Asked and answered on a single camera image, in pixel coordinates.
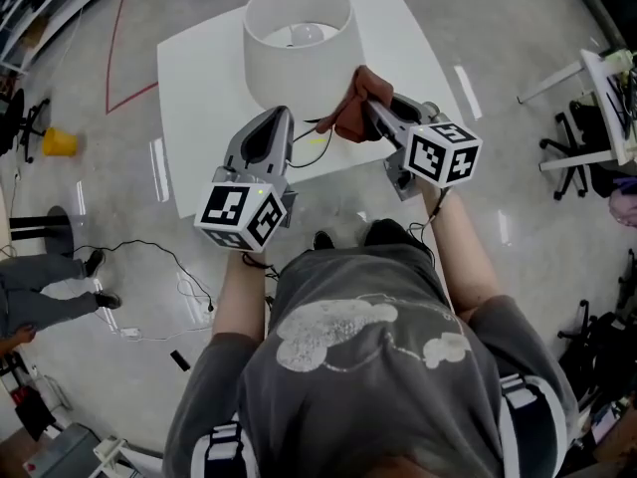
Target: black shoe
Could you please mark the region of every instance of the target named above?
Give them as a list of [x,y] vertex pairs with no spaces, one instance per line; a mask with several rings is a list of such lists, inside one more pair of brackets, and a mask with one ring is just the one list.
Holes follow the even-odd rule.
[[121,299],[116,294],[107,294],[106,292],[95,292],[94,296],[100,308],[109,308],[115,310],[121,306]]
[[314,247],[315,250],[333,250],[334,243],[331,241],[331,237],[327,235],[327,232],[319,230],[315,234]]
[[84,263],[84,268],[87,271],[87,278],[92,276],[98,270],[98,267],[104,262],[106,255],[101,250],[96,250],[91,254],[89,260]]

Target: gray t-shirt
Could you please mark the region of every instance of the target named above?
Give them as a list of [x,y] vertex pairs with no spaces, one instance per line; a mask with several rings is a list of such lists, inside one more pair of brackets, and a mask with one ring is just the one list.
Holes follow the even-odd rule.
[[408,245],[309,252],[283,271],[259,346],[218,335],[175,414],[168,478],[238,412],[261,476],[360,476],[404,455],[438,476],[503,475],[500,376],[546,379],[576,403],[513,299],[456,318],[426,254]]

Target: lampshade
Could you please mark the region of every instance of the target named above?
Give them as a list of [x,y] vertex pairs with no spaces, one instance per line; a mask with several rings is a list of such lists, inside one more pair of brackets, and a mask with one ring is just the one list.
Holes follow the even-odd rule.
[[[295,27],[305,24],[312,25],[295,33]],[[349,0],[250,0],[243,25],[246,84],[252,97],[264,109],[290,108],[297,120],[331,114],[354,71],[365,63]],[[316,26],[326,33],[313,42]],[[284,33],[287,41],[273,40]],[[295,46],[295,36],[306,38]]]

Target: white table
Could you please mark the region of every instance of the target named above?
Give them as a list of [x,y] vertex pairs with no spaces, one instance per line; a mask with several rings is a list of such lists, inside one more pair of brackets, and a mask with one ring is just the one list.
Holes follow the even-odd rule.
[[523,104],[564,80],[582,71],[586,71],[592,80],[593,91],[604,117],[606,131],[610,138],[610,148],[601,152],[582,154],[575,157],[557,159],[555,161],[546,161],[540,164],[539,169],[541,171],[568,168],[579,164],[598,163],[612,159],[615,159],[619,164],[625,164],[628,161],[635,160],[637,157],[637,136],[635,135],[635,131],[632,129],[629,138],[625,139],[621,120],[613,109],[613,106],[618,110],[622,108],[621,102],[608,81],[609,77],[618,74],[617,68],[609,62],[604,62],[604,60],[595,53],[581,50],[580,54],[581,61],[574,62],[561,71],[549,76],[536,87],[529,89],[522,96],[519,96],[518,101]]
[[[418,23],[403,0],[351,0],[366,63],[394,90],[415,101],[432,101],[462,123],[451,88]],[[157,46],[159,98],[166,155],[179,216],[197,210],[202,186],[223,162],[232,136],[263,111],[245,84],[244,9],[204,21]],[[297,120],[295,134],[312,126]],[[294,163],[319,155],[324,139],[313,133],[295,144]],[[387,140],[356,144],[334,134],[323,158],[307,168],[288,168],[290,184],[393,152]]]

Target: gray floor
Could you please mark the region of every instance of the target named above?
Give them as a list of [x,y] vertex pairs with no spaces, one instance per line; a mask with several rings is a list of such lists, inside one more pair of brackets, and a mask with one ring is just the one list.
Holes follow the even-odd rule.
[[[150,155],[162,135],[158,92],[150,90],[106,115],[106,61],[120,0],[100,0],[82,17],[61,64],[75,22],[45,50],[23,85],[31,100],[51,96],[51,123],[84,139],[74,158],[19,161],[16,216],[67,208],[79,244],[114,245],[142,238],[173,250],[183,264],[218,294],[224,253],[179,220],[174,201],[158,201]],[[176,32],[247,0],[124,0],[110,73],[110,106],[156,81],[156,44]],[[554,345],[560,328],[575,321],[581,298],[593,310],[611,309],[617,276],[634,234],[619,226],[607,202],[569,192],[552,200],[558,174],[543,175],[537,141],[555,136],[553,115],[586,81],[573,80],[548,96],[518,105],[532,82],[572,62],[581,48],[605,42],[580,0],[406,0],[451,84],[465,122],[485,141],[475,179],[460,188],[507,290],[541,336]],[[454,66],[462,65],[484,116],[475,121]],[[11,199],[13,156],[0,159],[5,198]],[[78,201],[79,182],[86,215]],[[293,228],[280,232],[270,250],[279,268],[306,249],[314,232],[331,229],[341,244],[353,243],[368,219],[422,221],[422,205],[401,204],[379,164],[368,164],[297,185]],[[22,250],[35,251],[31,245]],[[113,312],[119,328],[140,328],[160,339],[205,325],[202,300],[190,292],[170,257],[140,246],[109,255],[99,275],[117,290],[123,307]],[[52,289],[72,296],[90,284]],[[179,350],[194,362],[208,332],[168,342],[125,342],[106,321],[90,316],[50,328],[26,347],[28,359],[54,377],[75,407],[75,416],[99,434],[114,433],[161,449],[187,379],[170,359]]]

